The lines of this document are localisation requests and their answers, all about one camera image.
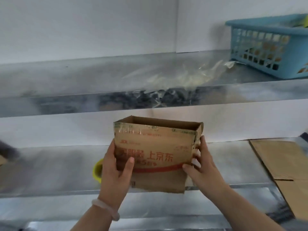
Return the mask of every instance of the red curved stripe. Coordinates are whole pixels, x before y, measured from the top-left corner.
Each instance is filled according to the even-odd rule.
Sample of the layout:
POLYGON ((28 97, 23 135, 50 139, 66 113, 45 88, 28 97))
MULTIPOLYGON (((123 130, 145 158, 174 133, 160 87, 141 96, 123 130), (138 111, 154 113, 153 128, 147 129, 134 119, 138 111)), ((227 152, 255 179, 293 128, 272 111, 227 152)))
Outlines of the red curved stripe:
POLYGON ((157 168, 134 168, 134 173, 152 173, 152 172, 168 172, 168 171, 174 171, 182 168, 182 165, 184 163, 175 164, 167 167, 157 167, 157 168))

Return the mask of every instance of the person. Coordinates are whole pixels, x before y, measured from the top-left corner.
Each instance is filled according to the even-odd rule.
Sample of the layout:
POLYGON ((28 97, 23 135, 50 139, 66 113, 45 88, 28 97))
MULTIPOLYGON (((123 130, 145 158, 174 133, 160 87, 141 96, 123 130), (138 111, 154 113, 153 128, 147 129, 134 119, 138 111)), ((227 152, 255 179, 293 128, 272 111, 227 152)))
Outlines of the person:
MULTIPOLYGON (((134 158, 129 158, 123 172, 116 169, 114 141, 110 144, 103 161, 101 190, 98 200, 114 211, 118 211, 124 200, 134 167, 134 158)), ((204 136, 199 147, 201 156, 194 155, 201 167, 183 165, 183 170, 191 177, 200 191, 210 199, 225 216, 235 231, 283 231, 267 215, 257 210, 246 199, 232 190, 222 178, 208 151, 204 136)), ((92 205, 71 231, 107 231, 112 221, 108 209, 92 205)))

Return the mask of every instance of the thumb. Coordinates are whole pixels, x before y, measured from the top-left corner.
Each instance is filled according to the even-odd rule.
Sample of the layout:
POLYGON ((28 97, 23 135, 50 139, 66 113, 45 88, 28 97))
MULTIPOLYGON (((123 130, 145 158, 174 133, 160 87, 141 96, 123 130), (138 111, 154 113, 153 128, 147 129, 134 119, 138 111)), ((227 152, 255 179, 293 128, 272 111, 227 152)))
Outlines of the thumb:
POLYGON ((195 183, 198 183, 200 177, 200 172, 198 170, 189 164, 183 164, 183 170, 195 183))
POLYGON ((121 178, 123 180, 128 181, 128 182, 131 180, 134 164, 135 164, 135 159, 133 157, 130 157, 128 161, 126 162, 125 168, 121 175, 121 178))

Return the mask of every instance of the white bracelet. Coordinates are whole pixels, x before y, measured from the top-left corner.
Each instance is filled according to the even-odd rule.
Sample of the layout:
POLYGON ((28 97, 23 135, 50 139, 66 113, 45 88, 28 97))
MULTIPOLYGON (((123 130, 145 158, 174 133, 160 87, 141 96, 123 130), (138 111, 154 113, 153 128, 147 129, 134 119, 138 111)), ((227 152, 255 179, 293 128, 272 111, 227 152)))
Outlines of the white bracelet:
POLYGON ((105 204, 103 201, 99 199, 93 199, 91 203, 92 205, 98 206, 102 209, 106 209, 112 216, 113 221, 118 221, 120 219, 120 214, 116 210, 114 210, 112 207, 105 204))

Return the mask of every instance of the laundry basket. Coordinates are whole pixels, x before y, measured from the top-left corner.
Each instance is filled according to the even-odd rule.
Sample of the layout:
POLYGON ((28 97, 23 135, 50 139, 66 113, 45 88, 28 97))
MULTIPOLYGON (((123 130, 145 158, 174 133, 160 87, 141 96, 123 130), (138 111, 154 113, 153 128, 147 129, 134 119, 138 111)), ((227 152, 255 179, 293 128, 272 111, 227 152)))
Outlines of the laundry basket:
POLYGON ((231 58, 282 79, 308 76, 308 28, 291 27, 307 14, 237 19, 231 58))

